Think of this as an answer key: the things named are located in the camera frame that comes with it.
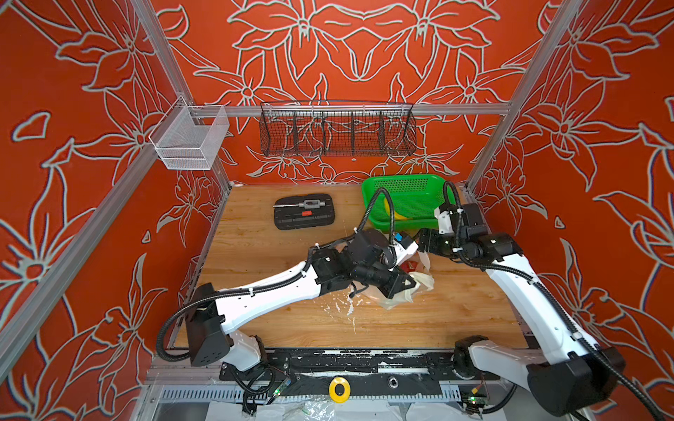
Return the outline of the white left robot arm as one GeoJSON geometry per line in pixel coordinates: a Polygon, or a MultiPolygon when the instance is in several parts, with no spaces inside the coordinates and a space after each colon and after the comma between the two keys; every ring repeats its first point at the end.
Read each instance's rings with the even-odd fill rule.
{"type": "Polygon", "coordinates": [[[161,327],[156,354],[163,361],[203,367],[223,361],[240,371],[263,362],[263,344],[240,332],[245,324],[292,303],[350,289],[375,287],[387,299],[417,285],[401,268],[417,243],[394,226],[383,234],[359,225],[353,233],[308,249],[294,267],[237,289],[205,285],[161,327]]]}

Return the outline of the orange printed plastic bag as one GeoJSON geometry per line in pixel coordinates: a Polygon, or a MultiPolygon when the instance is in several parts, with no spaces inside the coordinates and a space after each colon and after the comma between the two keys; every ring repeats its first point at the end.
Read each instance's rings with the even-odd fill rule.
{"type": "Polygon", "coordinates": [[[378,287],[365,291],[365,296],[385,310],[391,310],[402,303],[412,303],[414,297],[421,292],[432,291],[435,279],[430,274],[431,262],[428,253],[420,252],[419,245],[408,238],[394,240],[394,251],[398,268],[404,273],[403,279],[396,286],[387,288],[392,292],[387,296],[378,287]]]}

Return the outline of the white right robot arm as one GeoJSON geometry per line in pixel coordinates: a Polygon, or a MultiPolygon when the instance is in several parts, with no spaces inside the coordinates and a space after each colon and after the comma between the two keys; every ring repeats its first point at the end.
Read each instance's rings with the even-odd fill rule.
{"type": "Polygon", "coordinates": [[[454,372],[465,379],[492,373],[514,389],[527,390],[547,413],[576,419],[580,410],[606,401],[621,384],[653,419],[662,420],[665,416],[650,396],[623,374],[626,362],[620,352],[602,347],[568,314],[516,241],[507,233],[490,233],[477,205],[462,203],[452,182],[444,182],[442,196],[434,210],[438,226],[421,229],[419,248],[486,273],[538,344],[536,349],[513,349],[473,335],[456,342],[454,372]]]}

